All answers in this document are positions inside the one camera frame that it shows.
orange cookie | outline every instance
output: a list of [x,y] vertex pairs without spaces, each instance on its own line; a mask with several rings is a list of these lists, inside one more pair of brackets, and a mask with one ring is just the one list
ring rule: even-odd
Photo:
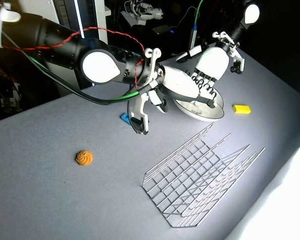
[[94,155],[90,151],[80,151],[75,157],[76,162],[81,166],[87,166],[94,160]]

yellow sponge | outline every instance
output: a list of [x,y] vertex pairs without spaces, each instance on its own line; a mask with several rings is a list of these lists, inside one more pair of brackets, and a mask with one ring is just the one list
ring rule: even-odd
[[250,114],[251,113],[251,109],[247,105],[233,105],[232,107],[233,107],[233,111],[236,114]]

green wire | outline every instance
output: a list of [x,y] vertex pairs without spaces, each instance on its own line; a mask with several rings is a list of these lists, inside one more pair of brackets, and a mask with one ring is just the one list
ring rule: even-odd
[[199,14],[199,9],[201,7],[201,4],[204,0],[201,0],[200,3],[199,3],[199,6],[197,7],[196,9],[196,13],[195,13],[195,18],[194,18],[194,23],[196,24],[197,23],[197,19],[198,19],[198,14]]
[[[30,58],[31,58],[31,60],[32,60],[33,62],[35,62],[36,64],[40,65],[40,66],[43,67],[44,69],[48,70],[48,69],[47,69],[45,66],[43,66],[40,62],[38,62],[35,58],[33,58],[33,57],[30,57]],[[110,100],[114,100],[114,101],[116,101],[116,100],[124,100],[124,99],[129,99],[129,98],[131,98],[131,97],[134,97],[134,96],[136,96],[136,95],[139,95],[139,92],[138,92],[138,91],[134,91],[134,92],[132,92],[132,93],[130,93],[130,94],[128,94],[128,95],[124,95],[124,96],[120,96],[120,97],[111,98]]]

metal wire dish rack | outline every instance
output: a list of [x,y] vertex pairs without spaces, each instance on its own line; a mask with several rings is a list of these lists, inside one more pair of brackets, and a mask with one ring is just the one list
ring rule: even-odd
[[142,187],[174,228],[198,226],[217,205],[225,193],[265,150],[243,160],[240,156],[250,144],[219,158],[203,138],[213,124],[207,126],[185,144],[151,168]]

white cable tie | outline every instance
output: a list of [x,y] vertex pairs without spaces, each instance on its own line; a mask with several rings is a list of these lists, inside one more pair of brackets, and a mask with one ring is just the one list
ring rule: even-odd
[[4,2],[0,8],[0,48],[2,49],[2,23],[3,23],[3,15],[6,14],[6,11],[11,9],[11,4],[8,2]]

